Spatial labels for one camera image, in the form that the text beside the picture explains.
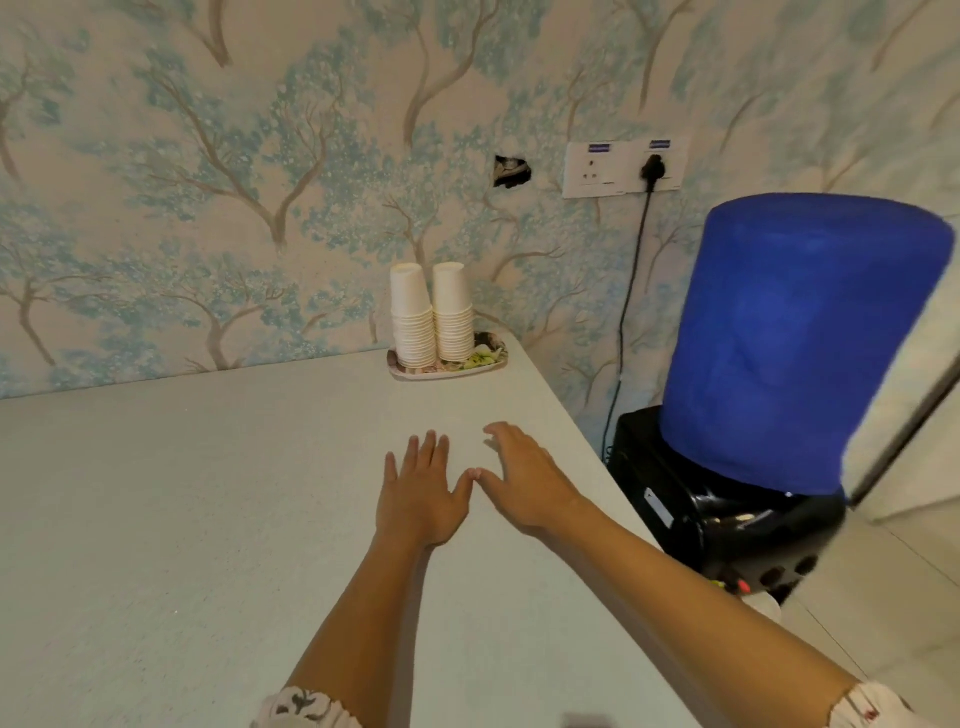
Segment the hand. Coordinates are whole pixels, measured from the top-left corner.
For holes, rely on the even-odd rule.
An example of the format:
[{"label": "hand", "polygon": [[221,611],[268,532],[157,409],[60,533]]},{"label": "hand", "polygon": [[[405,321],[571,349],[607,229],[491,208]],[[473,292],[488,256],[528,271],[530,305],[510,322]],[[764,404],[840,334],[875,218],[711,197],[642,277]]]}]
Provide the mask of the hand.
[{"label": "hand", "polygon": [[470,471],[460,476],[450,493],[446,485],[446,459],[450,440],[430,430],[423,447],[416,435],[410,438],[400,473],[396,458],[387,453],[383,490],[376,506],[377,535],[399,538],[413,546],[426,548],[445,544],[460,528],[470,507],[473,479]]},{"label": "hand", "polygon": [[483,469],[473,475],[497,510],[516,525],[554,530],[571,507],[585,500],[550,453],[522,429],[493,423],[484,432],[500,449],[506,481]]}]

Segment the stack of paper cups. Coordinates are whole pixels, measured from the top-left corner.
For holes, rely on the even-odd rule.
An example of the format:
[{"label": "stack of paper cups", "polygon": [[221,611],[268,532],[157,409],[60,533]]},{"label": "stack of paper cups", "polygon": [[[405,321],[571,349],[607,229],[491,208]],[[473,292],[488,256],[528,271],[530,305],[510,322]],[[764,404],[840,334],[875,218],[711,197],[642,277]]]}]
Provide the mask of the stack of paper cups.
[{"label": "stack of paper cups", "polygon": [[463,263],[433,267],[433,304],[440,358],[467,361],[474,350],[473,301]]},{"label": "stack of paper cups", "polygon": [[433,365],[437,361],[437,336],[423,269],[416,263],[395,265],[390,270],[390,289],[396,358],[405,369]]}]

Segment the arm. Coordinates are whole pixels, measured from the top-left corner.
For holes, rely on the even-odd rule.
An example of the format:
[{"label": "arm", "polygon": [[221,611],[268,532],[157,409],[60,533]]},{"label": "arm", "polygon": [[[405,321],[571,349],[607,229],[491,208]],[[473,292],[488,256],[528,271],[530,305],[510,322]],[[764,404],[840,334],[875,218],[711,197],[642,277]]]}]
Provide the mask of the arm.
[{"label": "arm", "polygon": [[287,681],[323,692],[364,726],[387,723],[396,649],[411,577],[423,552],[449,541],[469,510],[472,480],[446,484],[450,443],[433,431],[410,438],[400,473],[388,453],[376,535],[363,563]]},{"label": "arm", "polygon": [[505,481],[474,471],[514,523],[583,554],[735,725],[823,728],[852,675],[608,518],[519,427],[497,423]]}]

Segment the label sticker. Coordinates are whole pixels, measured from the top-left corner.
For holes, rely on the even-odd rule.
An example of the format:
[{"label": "label sticker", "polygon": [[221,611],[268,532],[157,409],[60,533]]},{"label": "label sticker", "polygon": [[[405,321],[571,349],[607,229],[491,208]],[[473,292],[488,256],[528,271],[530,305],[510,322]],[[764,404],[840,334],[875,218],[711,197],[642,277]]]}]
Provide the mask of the label sticker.
[{"label": "label sticker", "polygon": [[643,491],[643,499],[650,503],[650,507],[654,509],[654,513],[660,516],[660,520],[663,521],[667,528],[673,528],[674,518],[670,514],[670,511],[666,509],[666,506],[663,505],[663,502],[657,497],[656,493],[647,488]]}]

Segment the floral tray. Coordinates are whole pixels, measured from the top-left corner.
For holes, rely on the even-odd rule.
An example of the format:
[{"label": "floral tray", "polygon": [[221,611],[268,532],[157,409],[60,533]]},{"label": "floral tray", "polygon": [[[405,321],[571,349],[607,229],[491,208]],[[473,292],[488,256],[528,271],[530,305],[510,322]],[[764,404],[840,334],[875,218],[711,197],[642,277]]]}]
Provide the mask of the floral tray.
[{"label": "floral tray", "polygon": [[507,366],[510,356],[507,346],[495,333],[476,331],[473,334],[476,346],[473,356],[465,362],[451,362],[437,359],[432,366],[423,369],[406,369],[396,358],[396,352],[387,352],[387,366],[390,373],[398,379],[422,381],[427,379],[454,379],[458,376],[471,376],[492,372]]}]

